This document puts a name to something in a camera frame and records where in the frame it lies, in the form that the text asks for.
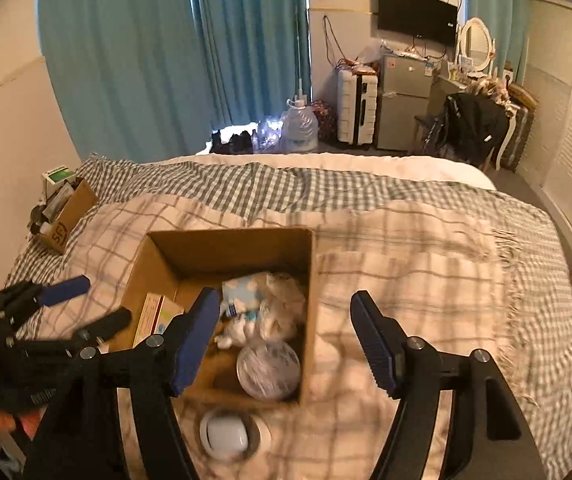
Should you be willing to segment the tan printed medicine box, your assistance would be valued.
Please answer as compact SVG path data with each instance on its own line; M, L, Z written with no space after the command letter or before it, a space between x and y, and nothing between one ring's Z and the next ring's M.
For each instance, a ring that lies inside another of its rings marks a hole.
M136 347L150 335L162 335L172 318L183 313L184 308L172 299L149 292L144 300L132 347Z

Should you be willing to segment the white plush toy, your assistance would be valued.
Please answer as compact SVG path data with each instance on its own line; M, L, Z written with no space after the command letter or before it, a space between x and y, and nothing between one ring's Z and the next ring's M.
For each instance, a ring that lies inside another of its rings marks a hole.
M228 350L243 348L250 342L261 340L261 313L259 310L244 312L233 316L222 333L214 337L216 348Z

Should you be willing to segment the blue tissue pack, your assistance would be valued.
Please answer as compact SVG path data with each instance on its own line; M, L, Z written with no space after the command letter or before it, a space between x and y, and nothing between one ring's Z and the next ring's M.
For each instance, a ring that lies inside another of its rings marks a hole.
M220 315L232 318L244 312L259 310L271 297L266 284L268 277L268 272L259 272L223 282Z

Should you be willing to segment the white earbud case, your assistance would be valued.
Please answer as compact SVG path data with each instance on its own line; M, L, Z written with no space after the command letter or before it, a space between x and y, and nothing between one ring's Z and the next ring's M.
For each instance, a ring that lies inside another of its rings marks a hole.
M241 463L269 452L272 434L257 414L216 408L201 417L201 447L213 460Z

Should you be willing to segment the round clear lidded container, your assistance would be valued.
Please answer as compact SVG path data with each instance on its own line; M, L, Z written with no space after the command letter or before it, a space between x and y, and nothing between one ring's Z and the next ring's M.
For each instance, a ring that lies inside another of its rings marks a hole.
M299 387L301 365L295 350L284 341L260 341L239 352L239 385L260 401L283 401Z

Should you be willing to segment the clear plastic bag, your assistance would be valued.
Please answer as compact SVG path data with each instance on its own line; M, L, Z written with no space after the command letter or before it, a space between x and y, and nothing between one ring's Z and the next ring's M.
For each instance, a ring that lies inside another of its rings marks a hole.
M307 297L287 273L266 272L260 281L258 334L266 341L288 341L306 320Z

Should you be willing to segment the green gingham bed sheet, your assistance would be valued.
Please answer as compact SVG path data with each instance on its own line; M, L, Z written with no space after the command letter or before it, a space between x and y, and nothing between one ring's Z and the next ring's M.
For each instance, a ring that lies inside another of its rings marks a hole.
M500 192L261 162L137 164L91 157L98 202L62 255L31 243L9 281L74 274L88 296L38 312L24 338L58 338L120 304L152 230L304 226L318 243L318 322L303 408L265 415L272 444L241 465L195 452L205 479L365 479L396 404L376 387L349 320L364 289L435 348L489 350L527 419L545 474L572 468L572 289L547 214Z

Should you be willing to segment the small cardboard box with items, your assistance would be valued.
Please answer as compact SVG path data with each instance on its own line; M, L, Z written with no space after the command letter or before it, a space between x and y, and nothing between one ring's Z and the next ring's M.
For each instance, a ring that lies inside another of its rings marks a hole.
M42 245L62 254L72 230L96 202L84 177L67 166L56 167L42 174L42 197L30 212L28 230Z

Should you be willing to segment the beige plaid blanket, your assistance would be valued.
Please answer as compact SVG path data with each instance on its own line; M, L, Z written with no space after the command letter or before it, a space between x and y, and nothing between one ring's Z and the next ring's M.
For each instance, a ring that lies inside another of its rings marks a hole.
M128 320L74 354L28 479L541 479L513 393L498 236L394 200L245 224L103 206L89 256Z

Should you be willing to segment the teal window curtain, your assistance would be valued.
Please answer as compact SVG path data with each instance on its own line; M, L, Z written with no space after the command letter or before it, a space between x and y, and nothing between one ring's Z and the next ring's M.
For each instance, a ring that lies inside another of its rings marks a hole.
M81 156L195 154L311 89L307 0L36 0L36 13Z

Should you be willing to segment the white louvered wardrobe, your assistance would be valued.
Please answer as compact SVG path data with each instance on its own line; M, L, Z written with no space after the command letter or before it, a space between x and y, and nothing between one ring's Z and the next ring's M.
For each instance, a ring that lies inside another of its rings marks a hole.
M530 0L524 86L538 100L517 167L572 250L572 4Z

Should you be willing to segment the grey mini fridge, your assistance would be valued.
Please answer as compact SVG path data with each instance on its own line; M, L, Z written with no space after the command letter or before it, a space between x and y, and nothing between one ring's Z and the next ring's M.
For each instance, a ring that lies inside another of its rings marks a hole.
M425 61L387 55L380 64L377 148L408 152L414 143L415 117L428 107L432 69Z

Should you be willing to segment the white oval vanity mirror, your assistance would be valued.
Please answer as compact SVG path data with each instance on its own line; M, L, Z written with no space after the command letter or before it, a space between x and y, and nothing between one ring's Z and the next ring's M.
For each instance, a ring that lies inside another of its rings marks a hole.
M456 56L458 64L469 72L492 72L495 40L481 18L470 18L461 27Z

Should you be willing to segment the teal corner curtain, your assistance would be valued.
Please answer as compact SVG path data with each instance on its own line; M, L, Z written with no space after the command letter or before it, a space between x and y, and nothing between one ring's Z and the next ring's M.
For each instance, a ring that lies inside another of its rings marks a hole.
M518 84L526 70L529 9L529 0L467 0L468 16L480 18L495 39L499 74L510 62Z

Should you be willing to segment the black wall television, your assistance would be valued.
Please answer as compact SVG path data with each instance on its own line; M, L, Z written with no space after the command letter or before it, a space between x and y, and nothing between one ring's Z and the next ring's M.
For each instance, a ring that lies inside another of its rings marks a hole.
M442 0L377 0L377 28L438 42L456 43L457 6Z

